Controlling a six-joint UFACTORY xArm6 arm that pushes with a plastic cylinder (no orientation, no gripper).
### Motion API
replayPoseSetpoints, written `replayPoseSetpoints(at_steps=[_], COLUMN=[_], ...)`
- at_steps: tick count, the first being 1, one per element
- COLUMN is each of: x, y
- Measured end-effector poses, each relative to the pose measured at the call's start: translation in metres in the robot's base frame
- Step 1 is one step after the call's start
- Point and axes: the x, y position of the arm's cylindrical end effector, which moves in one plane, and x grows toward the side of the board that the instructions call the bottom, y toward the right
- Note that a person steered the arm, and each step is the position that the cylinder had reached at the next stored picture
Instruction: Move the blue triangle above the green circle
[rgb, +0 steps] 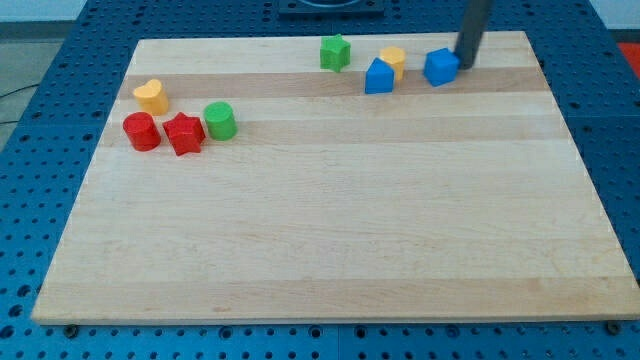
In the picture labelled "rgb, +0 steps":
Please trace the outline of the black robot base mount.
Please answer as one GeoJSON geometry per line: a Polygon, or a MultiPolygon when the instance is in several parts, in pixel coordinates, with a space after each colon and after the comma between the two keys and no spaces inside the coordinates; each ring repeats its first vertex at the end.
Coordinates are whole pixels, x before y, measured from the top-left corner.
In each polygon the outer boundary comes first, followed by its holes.
{"type": "Polygon", "coordinates": [[[384,0],[278,0],[280,17],[383,15],[384,0]]]}

